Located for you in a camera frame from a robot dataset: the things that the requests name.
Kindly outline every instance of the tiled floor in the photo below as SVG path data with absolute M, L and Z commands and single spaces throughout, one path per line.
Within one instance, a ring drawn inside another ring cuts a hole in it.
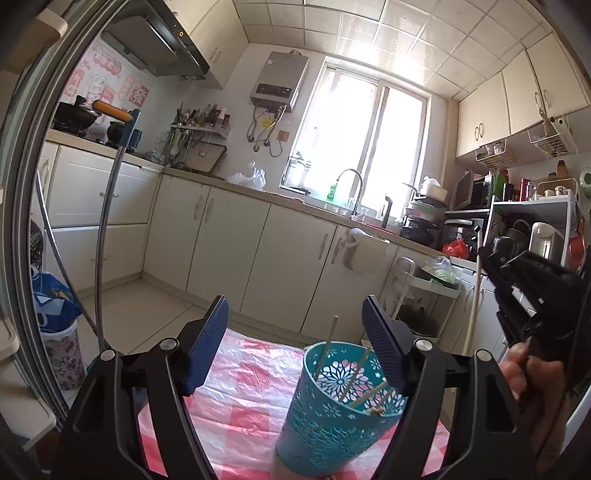
M 95 298 L 82 302 L 94 317 Z M 205 310 L 159 290 L 144 280 L 134 280 L 103 292 L 103 328 L 105 338 L 121 353 L 149 350 L 166 337 L 176 337 L 183 326 L 200 319 Z M 96 336 L 83 319 L 78 327 L 82 360 L 89 365 L 98 355 Z M 72 404 L 77 390 L 64 392 Z

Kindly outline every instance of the range hood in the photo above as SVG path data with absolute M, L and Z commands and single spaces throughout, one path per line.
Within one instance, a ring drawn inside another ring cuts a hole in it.
M 131 0 L 107 24 L 102 39 L 153 75 L 203 80 L 209 65 L 164 0 Z

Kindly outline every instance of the green dish soap bottle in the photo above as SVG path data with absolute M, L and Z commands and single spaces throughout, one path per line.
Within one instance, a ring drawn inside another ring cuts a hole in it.
M 326 200 L 328 200 L 329 202 L 333 202 L 335 200 L 335 192 L 336 192 L 337 184 L 338 184 L 338 182 L 336 181 L 330 186 L 329 194 L 326 196 Z

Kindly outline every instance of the human hand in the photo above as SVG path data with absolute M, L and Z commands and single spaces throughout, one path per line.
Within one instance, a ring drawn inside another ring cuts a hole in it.
M 545 362 L 530 356 L 529 351 L 526 344 L 517 343 L 509 349 L 499 367 L 520 404 L 525 392 L 528 393 L 528 401 L 521 407 L 541 473 L 560 456 L 569 407 L 566 399 L 563 402 L 566 387 L 563 363 Z

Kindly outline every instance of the faucet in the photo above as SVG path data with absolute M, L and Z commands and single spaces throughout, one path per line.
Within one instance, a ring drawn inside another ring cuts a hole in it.
M 351 216 L 355 216 L 357 215 L 357 208 L 359 207 L 359 201 L 361 200 L 361 195 L 363 194 L 363 177 L 361 176 L 361 173 L 359 173 L 358 170 L 355 170 L 354 168 L 346 168 L 345 170 L 343 170 L 338 177 L 336 177 L 336 181 L 338 182 L 340 180 L 340 178 L 342 177 L 343 173 L 345 173 L 346 171 L 352 171 L 353 173 L 355 173 L 355 175 L 357 175 L 359 177 L 359 181 L 361 182 L 361 188 L 359 189 L 359 194 L 357 195 L 357 200 L 355 200 L 355 207 L 353 207 L 353 213 L 351 214 Z

